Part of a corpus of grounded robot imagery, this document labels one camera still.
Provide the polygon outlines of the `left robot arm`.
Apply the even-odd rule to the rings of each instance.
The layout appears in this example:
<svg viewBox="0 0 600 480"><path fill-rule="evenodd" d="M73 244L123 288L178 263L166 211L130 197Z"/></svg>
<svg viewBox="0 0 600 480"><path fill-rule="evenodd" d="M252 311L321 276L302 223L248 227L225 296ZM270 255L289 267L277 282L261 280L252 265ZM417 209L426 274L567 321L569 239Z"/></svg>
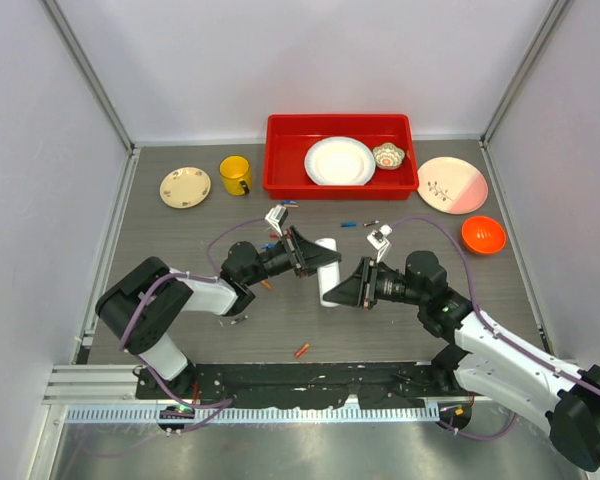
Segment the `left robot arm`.
<svg viewBox="0 0 600 480"><path fill-rule="evenodd" d="M181 312L237 316L255 299L253 285L288 271L312 276L340 261L339 252L306 239L295 227L269 249L235 243L214 277L180 271L151 256L100 297L95 314L118 338L121 349L146 367L157 388L180 399L197 380L194 363L168 335Z"/></svg>

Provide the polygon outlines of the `white remote control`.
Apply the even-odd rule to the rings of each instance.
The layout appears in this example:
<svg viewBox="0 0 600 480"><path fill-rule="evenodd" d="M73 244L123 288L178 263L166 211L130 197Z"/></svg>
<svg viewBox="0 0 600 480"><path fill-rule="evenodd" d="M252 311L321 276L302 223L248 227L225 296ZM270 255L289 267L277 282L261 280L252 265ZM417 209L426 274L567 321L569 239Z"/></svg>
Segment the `white remote control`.
<svg viewBox="0 0 600 480"><path fill-rule="evenodd" d="M332 251L337 251L337 243L334 238L321 238L316 241L319 246ZM319 267L317 270L319 300L325 308L338 307L337 303L326 301L323 296L340 283L340 262L334 261L326 266Z"/></svg>

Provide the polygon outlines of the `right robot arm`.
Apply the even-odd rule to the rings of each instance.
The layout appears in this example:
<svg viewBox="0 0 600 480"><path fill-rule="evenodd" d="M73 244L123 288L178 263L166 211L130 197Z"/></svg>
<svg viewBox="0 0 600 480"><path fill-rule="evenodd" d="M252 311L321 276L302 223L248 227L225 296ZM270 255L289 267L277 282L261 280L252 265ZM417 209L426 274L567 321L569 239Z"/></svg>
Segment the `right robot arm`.
<svg viewBox="0 0 600 480"><path fill-rule="evenodd" d="M514 335L448 285L434 253L409 254L403 271L364 257L323 297L366 310L380 300L417 306L423 327L448 344L431 362L437 391L486 396L546 433L575 466L600 468L600 366L584 370Z"/></svg>

